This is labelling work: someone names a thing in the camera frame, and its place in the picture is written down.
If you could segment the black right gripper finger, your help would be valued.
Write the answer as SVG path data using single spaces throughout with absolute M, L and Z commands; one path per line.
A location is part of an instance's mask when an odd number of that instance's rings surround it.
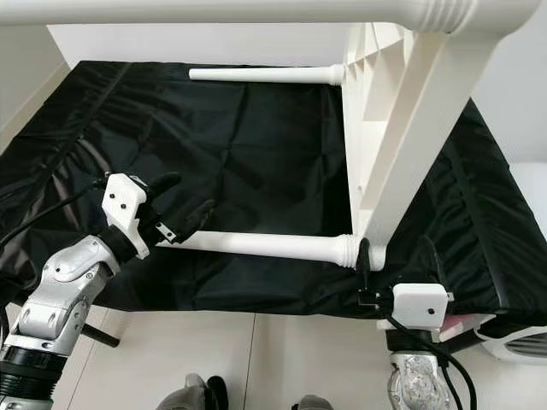
M 435 249 L 434 241 L 429 236 L 422 236 L 422 248 L 425 251 L 427 262 L 429 262 L 427 274 L 429 274 L 435 284 L 446 286 L 442 259 L 437 249 Z
M 370 242 L 367 238 L 361 238 L 356 254 L 356 278 L 358 278 L 358 295 L 370 296 Z

